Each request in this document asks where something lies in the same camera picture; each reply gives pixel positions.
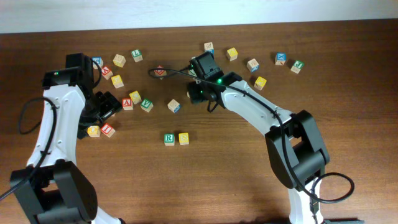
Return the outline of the yellow S block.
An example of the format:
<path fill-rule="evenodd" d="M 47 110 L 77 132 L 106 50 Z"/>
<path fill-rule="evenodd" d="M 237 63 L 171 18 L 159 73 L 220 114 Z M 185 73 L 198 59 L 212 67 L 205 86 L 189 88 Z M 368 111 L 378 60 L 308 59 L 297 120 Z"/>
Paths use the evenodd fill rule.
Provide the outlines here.
<path fill-rule="evenodd" d="M 180 145 L 188 145 L 189 144 L 189 134 L 188 133 L 179 133 L 178 140 Z"/>

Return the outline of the green R block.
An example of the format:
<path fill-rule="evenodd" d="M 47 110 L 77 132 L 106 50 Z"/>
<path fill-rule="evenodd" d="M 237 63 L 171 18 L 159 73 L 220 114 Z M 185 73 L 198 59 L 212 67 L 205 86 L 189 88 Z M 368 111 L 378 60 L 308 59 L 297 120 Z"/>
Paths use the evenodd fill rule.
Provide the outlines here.
<path fill-rule="evenodd" d="M 174 146 L 175 145 L 175 136 L 174 134 L 164 134 L 164 144 L 166 146 Z"/>

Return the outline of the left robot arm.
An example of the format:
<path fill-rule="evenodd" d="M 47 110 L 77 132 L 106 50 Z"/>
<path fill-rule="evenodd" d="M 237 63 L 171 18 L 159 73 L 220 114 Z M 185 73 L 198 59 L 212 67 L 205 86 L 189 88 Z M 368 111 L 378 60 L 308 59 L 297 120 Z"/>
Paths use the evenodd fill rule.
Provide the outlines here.
<path fill-rule="evenodd" d="M 42 80 L 44 113 L 25 169 L 12 171 L 10 193 L 31 223 L 123 223 L 98 206 L 96 190 L 76 165 L 76 142 L 122 108 L 110 92 L 93 90 L 98 62 L 83 53 L 66 56 L 65 68 Z"/>

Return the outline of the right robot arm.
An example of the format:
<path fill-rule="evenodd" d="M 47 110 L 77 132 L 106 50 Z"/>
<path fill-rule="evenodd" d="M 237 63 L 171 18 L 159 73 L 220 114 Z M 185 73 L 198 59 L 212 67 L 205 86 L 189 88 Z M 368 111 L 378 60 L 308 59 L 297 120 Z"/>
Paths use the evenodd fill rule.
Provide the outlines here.
<path fill-rule="evenodd" d="M 230 110 L 253 125 L 266 140 L 271 168 L 287 187 L 291 223 L 323 223 L 320 183 L 330 157 L 313 116 L 293 113 L 256 93 L 241 76 L 224 74 L 211 52 L 190 60 L 197 79 L 188 86 L 193 103 Z"/>

